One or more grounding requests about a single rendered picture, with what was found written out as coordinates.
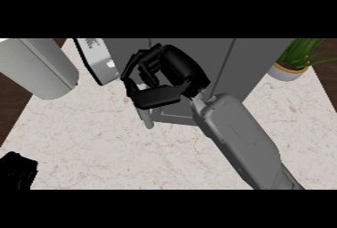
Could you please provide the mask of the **green leafy plant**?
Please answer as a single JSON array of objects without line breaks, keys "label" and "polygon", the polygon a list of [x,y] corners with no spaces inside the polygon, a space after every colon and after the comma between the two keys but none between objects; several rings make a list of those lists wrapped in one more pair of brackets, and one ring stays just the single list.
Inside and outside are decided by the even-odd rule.
[{"label": "green leafy plant", "polygon": [[320,61],[316,60],[317,57],[327,53],[327,51],[313,53],[323,41],[324,38],[296,38],[276,63],[289,70],[301,71],[310,66],[316,66],[330,61],[337,61],[337,57]]}]

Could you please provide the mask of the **white plant pot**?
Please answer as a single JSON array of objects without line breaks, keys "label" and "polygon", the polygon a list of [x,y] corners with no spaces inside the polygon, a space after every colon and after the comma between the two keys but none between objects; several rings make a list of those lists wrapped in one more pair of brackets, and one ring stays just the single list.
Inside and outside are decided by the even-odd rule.
[{"label": "white plant pot", "polygon": [[299,79],[299,77],[307,73],[308,68],[304,68],[302,70],[292,70],[286,68],[279,63],[274,63],[271,66],[271,69],[268,71],[268,74],[279,80],[290,82]]}]

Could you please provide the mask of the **dark grey cabinet door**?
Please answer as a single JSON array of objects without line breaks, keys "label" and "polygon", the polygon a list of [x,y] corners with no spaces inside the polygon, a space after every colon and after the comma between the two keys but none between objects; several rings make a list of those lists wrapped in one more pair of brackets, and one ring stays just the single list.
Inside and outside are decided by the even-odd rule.
[{"label": "dark grey cabinet door", "polygon": [[[175,45],[202,66],[211,79],[205,99],[212,95],[233,42],[233,38],[152,38],[152,45]],[[194,126],[190,99],[183,97],[180,103],[156,108],[152,118],[154,122]]]}]

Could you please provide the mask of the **dark grey cabinet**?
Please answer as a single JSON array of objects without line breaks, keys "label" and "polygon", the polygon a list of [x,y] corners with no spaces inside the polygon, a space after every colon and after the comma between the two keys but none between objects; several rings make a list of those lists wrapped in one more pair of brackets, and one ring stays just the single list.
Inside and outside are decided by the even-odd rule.
[{"label": "dark grey cabinet", "polygon": [[[239,100],[245,100],[292,41],[289,39],[270,38],[233,39],[234,42],[230,47],[217,86],[214,87],[209,98],[217,94],[228,93],[234,95]],[[132,55],[140,49],[149,50],[154,47],[154,45],[152,45],[152,39],[109,38],[106,43],[122,75]],[[157,123],[152,118],[154,109],[143,110],[137,107],[146,127],[154,127]]]}]

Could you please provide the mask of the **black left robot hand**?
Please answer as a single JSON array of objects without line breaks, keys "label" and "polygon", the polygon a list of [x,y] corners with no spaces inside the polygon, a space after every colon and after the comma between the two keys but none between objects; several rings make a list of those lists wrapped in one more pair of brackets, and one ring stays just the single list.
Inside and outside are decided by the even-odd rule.
[{"label": "black left robot hand", "polygon": [[0,190],[29,190],[39,173],[39,162],[11,151],[0,158]]}]

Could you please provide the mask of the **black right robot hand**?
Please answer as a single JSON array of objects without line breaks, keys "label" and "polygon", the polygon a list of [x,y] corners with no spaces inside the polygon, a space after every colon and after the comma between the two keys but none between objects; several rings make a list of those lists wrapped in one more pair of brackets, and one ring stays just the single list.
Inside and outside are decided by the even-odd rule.
[{"label": "black right robot hand", "polygon": [[162,44],[132,55],[120,79],[126,96],[143,110],[180,103],[181,96],[193,100],[212,83],[190,55]]}]

